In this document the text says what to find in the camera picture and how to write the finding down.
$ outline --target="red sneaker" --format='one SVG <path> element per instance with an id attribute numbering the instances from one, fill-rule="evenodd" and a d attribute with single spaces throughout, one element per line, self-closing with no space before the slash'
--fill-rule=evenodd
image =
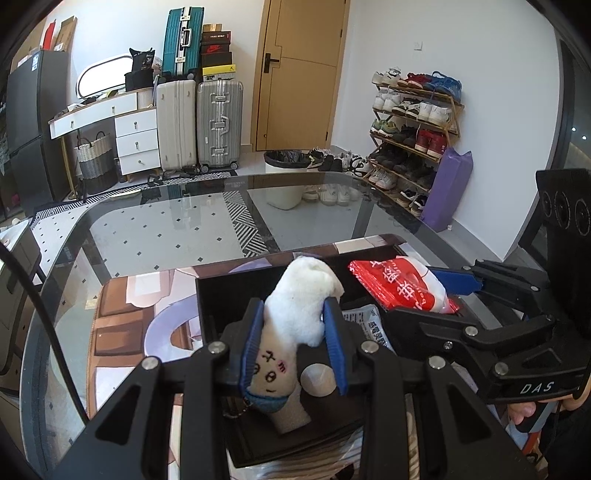
<path id="1" fill-rule="evenodd" d="M 420 88 L 422 90 L 423 84 L 430 82 L 432 79 L 433 79 L 433 77 L 431 77 L 430 75 L 427 75 L 425 73 L 420 73 L 418 75 L 413 74 L 413 76 L 411 78 L 411 74 L 409 73 L 408 78 L 406 79 L 406 82 L 410 88 Z"/>
<path id="2" fill-rule="evenodd" d="M 431 143 L 429 143 L 429 148 L 427 149 L 427 155 L 434 158 L 441 158 L 443 153 L 447 148 L 447 138 L 445 135 L 437 133 L 437 132 L 430 132 L 431 133 Z"/>
<path id="3" fill-rule="evenodd" d="M 414 144 L 414 148 L 419 152 L 426 153 L 433 139 L 433 132 L 430 130 L 419 130 L 417 134 L 417 141 Z"/>

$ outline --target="cardboard box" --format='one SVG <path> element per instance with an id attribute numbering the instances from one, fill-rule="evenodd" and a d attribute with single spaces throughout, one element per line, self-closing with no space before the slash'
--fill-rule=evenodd
<path id="1" fill-rule="evenodd" d="M 222 24 L 221 23 L 206 23 L 203 26 L 204 32 L 221 32 L 222 31 Z"/>
<path id="2" fill-rule="evenodd" d="M 77 22 L 78 19 L 76 17 L 70 17 L 61 23 L 60 31 L 58 32 L 55 39 L 51 42 L 52 50 L 70 51 Z"/>

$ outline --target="blue gripper pad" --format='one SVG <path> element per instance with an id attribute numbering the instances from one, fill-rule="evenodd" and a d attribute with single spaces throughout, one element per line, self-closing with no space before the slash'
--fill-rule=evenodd
<path id="1" fill-rule="evenodd" d="M 456 272 L 445 268 L 429 268 L 448 295 L 469 295 L 482 290 L 482 282 L 470 272 Z"/>
<path id="2" fill-rule="evenodd" d="M 329 300 L 324 301 L 324 308 L 322 316 L 324 319 L 324 337 L 326 338 L 326 349 L 328 350 L 330 366 L 335 372 L 336 384 L 339 387 L 341 395 L 346 395 L 349 390 L 349 382 L 347 381 L 347 363 L 345 359 L 345 352 L 339 336 L 339 330 L 336 326 L 335 316 L 340 312 L 335 312 Z"/>
<path id="3" fill-rule="evenodd" d="M 248 332 L 248 338 L 244 344 L 242 352 L 242 361 L 240 364 L 240 390 L 242 393 L 251 386 L 252 376 L 255 371 L 256 356 L 258 355 L 259 345 L 261 344 L 261 332 L 263 325 L 264 303 L 259 301 L 254 318 L 252 319 L 251 329 Z"/>

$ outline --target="red plastic bag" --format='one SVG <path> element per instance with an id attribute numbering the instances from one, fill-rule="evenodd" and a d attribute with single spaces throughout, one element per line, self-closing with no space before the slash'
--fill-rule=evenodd
<path id="1" fill-rule="evenodd" d="M 458 310 L 437 277 L 415 258 L 396 257 L 383 262 L 354 260 L 349 270 L 386 310 L 396 307 L 436 313 Z"/>

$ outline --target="black box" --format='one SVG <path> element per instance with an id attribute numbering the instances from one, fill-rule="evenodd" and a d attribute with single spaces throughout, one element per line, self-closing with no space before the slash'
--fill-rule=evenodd
<path id="1" fill-rule="evenodd" d="M 229 44 L 232 40 L 232 32 L 203 32 L 201 45 Z"/>
<path id="2" fill-rule="evenodd" d="M 201 66 L 206 67 L 217 67 L 218 65 L 231 65 L 232 52 L 228 51 L 225 53 L 209 53 L 207 55 L 201 55 Z"/>
<path id="3" fill-rule="evenodd" d="M 227 53 L 230 51 L 229 43 L 216 43 L 213 45 L 201 45 L 201 55 L 208 55 L 211 53 Z"/>

